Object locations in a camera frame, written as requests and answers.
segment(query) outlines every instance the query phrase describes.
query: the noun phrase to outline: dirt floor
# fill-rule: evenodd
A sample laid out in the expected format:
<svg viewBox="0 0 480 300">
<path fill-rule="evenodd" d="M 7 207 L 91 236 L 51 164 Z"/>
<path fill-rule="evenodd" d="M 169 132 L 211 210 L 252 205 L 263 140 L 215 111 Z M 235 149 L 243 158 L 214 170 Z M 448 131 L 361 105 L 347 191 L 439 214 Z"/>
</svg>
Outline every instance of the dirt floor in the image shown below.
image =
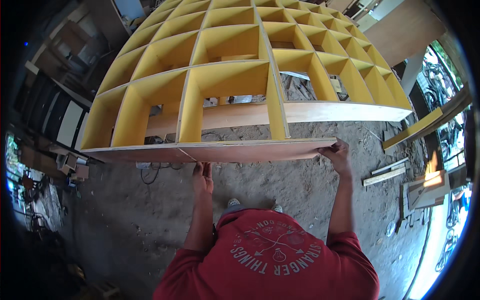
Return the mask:
<svg viewBox="0 0 480 300">
<path fill-rule="evenodd" d="M 400 184 L 423 174 L 419 142 L 397 146 L 394 157 L 383 153 L 385 122 L 290 124 L 292 138 L 336 136 L 350 144 L 356 174 L 356 233 L 380 278 L 380 296 L 402 299 L 419 263 L 427 226 L 385 235 L 390 221 L 400 218 Z M 269 138 L 268 126 L 205 131 L 204 140 Z M 370 171 L 410 157 L 412 172 L 362 187 Z M 145 185 L 134 165 L 90 166 L 90 178 L 79 185 L 81 198 L 63 195 L 68 207 L 62 236 L 89 281 L 110 280 L 127 299 L 150 299 L 165 268 L 182 247 L 192 216 L 193 164 L 163 168 Z M 155 171 L 144 172 L 145 181 Z M 338 175 L 323 157 L 309 160 L 218 164 L 214 166 L 214 222 L 235 197 L 247 207 L 270 207 L 273 199 L 311 234 L 325 239 Z"/>
</svg>

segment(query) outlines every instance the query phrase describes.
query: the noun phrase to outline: shoe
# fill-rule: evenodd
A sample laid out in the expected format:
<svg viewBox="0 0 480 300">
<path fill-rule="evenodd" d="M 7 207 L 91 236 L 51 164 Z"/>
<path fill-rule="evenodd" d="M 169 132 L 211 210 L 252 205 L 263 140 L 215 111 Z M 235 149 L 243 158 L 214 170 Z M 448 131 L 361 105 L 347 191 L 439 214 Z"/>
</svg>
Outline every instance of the shoe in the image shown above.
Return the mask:
<svg viewBox="0 0 480 300">
<path fill-rule="evenodd" d="M 272 207 L 272 210 L 275 210 L 276 212 L 278 213 L 283 213 L 283 208 L 280 204 L 275 204 L 273 207 Z"/>
<path fill-rule="evenodd" d="M 240 201 L 238 201 L 238 199 L 232 198 L 228 201 L 227 207 L 230 207 L 232 205 L 239 205 L 239 204 L 240 204 Z"/>
</svg>

